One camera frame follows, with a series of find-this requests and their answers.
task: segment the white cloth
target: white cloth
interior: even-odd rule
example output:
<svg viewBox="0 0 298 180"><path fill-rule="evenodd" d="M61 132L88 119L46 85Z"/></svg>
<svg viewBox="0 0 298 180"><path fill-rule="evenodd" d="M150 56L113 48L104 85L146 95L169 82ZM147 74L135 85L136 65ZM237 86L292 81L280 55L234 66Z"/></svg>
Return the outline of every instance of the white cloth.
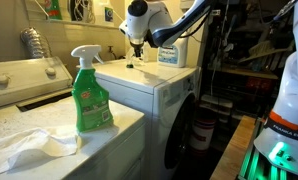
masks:
<svg viewBox="0 0 298 180"><path fill-rule="evenodd" d="M13 167L61 157L77 150L74 126L34 128L0 139L0 173Z"/></svg>

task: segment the white dryer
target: white dryer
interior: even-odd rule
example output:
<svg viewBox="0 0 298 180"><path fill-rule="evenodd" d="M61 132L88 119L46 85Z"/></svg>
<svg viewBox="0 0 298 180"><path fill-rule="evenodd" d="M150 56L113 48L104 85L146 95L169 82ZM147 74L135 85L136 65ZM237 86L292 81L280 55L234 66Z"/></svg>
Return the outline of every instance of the white dryer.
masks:
<svg viewBox="0 0 298 180"><path fill-rule="evenodd" d="M166 67L157 62L129 69L124 60L116 60L97 64L95 75L110 92L111 100L145 113L142 179L171 179L188 143L199 69Z"/></svg>

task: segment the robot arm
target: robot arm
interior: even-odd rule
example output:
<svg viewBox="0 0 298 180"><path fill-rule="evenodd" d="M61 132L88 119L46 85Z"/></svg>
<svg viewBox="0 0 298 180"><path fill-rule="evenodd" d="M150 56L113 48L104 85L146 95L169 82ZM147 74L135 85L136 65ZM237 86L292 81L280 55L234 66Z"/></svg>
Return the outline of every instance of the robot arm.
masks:
<svg viewBox="0 0 298 180"><path fill-rule="evenodd" d="M140 57L144 41L151 47L165 47L210 11L211 0L195 0L192 7L175 23L172 22L168 9L163 2L134 0L128 7L127 18L120 25L120 30L129 38Z"/></svg>

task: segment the countertop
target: countertop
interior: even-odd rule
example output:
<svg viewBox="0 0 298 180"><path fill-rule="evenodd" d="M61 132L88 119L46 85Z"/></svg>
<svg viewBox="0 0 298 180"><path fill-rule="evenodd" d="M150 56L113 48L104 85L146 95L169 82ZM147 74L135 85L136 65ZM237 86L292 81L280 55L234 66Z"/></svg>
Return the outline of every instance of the countertop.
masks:
<svg viewBox="0 0 298 180"><path fill-rule="evenodd" d="M113 101L109 101L109 107L114 117L113 124L79 135L76 154L17 167L0 174L0 179L62 179L91 157L101 158L95 154L110 152L109 148L114 148L112 144L120 144L144 125L143 113ZM72 97L26 112L10 106L0 109L0 138L35 127L72 125L75 128L75 123L76 109Z"/></svg>
<svg viewBox="0 0 298 180"><path fill-rule="evenodd" d="M236 179L239 174L250 138L255 127L255 119L243 116L234 135L227 145L210 179Z"/></svg>

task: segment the white robot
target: white robot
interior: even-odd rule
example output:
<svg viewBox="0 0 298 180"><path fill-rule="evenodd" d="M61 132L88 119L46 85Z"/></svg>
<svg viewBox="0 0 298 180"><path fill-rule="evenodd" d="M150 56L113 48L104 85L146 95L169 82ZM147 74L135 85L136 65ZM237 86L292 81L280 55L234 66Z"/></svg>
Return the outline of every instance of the white robot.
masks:
<svg viewBox="0 0 298 180"><path fill-rule="evenodd" d="M144 41L152 47L171 45L197 20L211 10L211 0L195 0L175 23L162 2L134 0L128 7L120 30L129 38L135 55L140 57ZM255 147L273 165L298 175L298 1L291 0L274 18L278 19L295 5L294 36L297 52L286 62L277 101Z"/></svg>

